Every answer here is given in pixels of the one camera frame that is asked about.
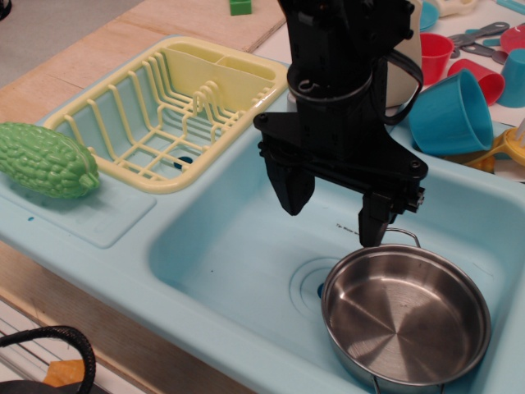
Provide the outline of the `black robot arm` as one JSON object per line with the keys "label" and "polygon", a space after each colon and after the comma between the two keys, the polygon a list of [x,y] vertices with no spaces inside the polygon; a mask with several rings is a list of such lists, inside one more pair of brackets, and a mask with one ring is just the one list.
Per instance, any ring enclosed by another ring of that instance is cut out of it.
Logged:
{"label": "black robot arm", "polygon": [[394,141],[386,115],[387,74],[397,66],[422,85],[421,68],[398,45],[413,37],[409,1],[284,1],[292,63],[293,112],[254,118],[267,175],[281,207],[297,215],[316,179],[359,192],[360,243],[381,243],[386,228],[422,203],[427,165]]}

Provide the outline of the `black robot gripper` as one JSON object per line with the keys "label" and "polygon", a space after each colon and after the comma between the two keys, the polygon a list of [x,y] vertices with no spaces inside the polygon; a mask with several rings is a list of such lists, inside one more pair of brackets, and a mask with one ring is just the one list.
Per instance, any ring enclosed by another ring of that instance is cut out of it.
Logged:
{"label": "black robot gripper", "polygon": [[342,76],[289,69],[296,112],[265,112],[254,126],[260,154],[281,207],[298,215],[321,178],[363,195],[358,214],[361,246],[379,246],[395,215],[416,212],[427,165],[386,131],[403,113],[388,117],[387,63],[376,61]]}

